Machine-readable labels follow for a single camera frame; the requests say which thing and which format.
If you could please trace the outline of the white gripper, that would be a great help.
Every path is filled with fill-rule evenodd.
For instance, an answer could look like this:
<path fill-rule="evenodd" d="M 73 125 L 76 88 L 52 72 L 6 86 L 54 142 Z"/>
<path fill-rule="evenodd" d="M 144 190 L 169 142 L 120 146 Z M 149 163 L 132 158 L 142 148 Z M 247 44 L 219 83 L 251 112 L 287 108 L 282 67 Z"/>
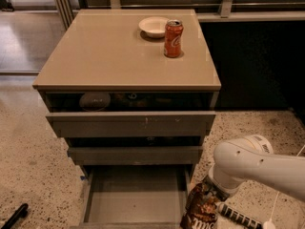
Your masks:
<path fill-rule="evenodd" d="M 210 185 L 210 191 L 219 200 L 225 201 L 238 192 L 246 178 L 234 169 L 214 164 L 209 168 L 205 180 Z"/>

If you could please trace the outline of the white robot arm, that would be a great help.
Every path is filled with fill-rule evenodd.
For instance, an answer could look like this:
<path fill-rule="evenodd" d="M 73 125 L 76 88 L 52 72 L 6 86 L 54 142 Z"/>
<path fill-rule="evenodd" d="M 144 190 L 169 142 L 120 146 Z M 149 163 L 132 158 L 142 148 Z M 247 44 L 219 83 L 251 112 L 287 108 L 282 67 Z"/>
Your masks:
<path fill-rule="evenodd" d="M 232 197 L 242 182 L 254 180 L 305 201 L 305 157 L 276 155 L 262 135 L 220 142 L 213 150 L 213 160 L 207 177 L 224 200 Z"/>

